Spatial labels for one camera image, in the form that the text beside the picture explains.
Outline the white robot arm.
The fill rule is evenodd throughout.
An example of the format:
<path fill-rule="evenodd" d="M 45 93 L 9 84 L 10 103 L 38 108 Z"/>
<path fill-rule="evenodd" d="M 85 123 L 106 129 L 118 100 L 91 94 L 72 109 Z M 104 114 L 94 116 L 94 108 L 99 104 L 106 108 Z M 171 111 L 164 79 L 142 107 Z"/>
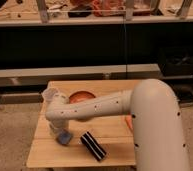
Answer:
<path fill-rule="evenodd" d="M 55 88 L 42 96 L 53 129 L 62 130 L 68 120 L 130 114 L 137 171 L 190 171 L 178 100 L 165 82 L 145 79 L 132 89 L 73 104 Z"/>

